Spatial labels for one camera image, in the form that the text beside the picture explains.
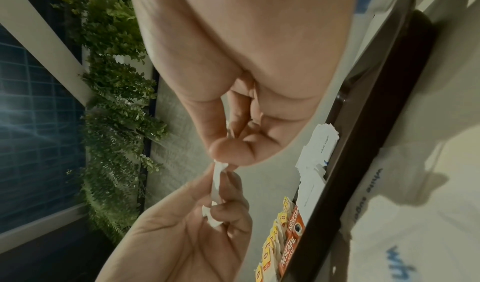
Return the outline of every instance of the blue tiled wall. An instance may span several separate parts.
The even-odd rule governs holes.
[[[84,111],[0,26],[0,233],[76,204]]]

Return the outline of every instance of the hand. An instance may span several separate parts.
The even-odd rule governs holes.
[[[212,228],[202,216],[210,206],[213,167],[143,213],[118,245],[97,281],[234,281],[252,236],[249,203],[238,175],[222,173],[224,204],[211,209],[224,222]]]
[[[253,165],[314,115],[342,56],[356,0],[133,0],[155,67],[211,156]],[[227,93],[227,139],[221,96]]]

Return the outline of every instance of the torn sugar packet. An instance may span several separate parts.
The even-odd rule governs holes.
[[[220,163],[215,161],[215,167],[213,169],[213,182],[211,184],[211,205],[223,204],[222,198],[220,197],[220,174],[228,167],[228,164]],[[218,227],[222,225],[223,222],[219,222],[212,217],[211,209],[209,207],[203,206],[201,208],[203,217],[208,218],[208,223],[211,227]]]

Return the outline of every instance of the black tray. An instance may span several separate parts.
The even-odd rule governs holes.
[[[314,281],[340,229],[340,216],[383,146],[435,40],[416,0],[398,0],[345,79],[327,123],[340,133],[327,181],[282,282]]]

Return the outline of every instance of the green plant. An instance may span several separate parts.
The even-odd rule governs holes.
[[[62,2],[56,7],[81,18],[81,27],[69,31],[89,49],[89,72],[82,79],[94,92],[83,117],[89,161],[78,173],[81,196],[93,225],[118,243],[139,216],[137,198],[146,178],[141,166],[160,168],[143,154],[144,137],[162,139],[166,124],[145,110],[156,97],[155,82],[117,61],[117,55],[145,57],[131,0]]]

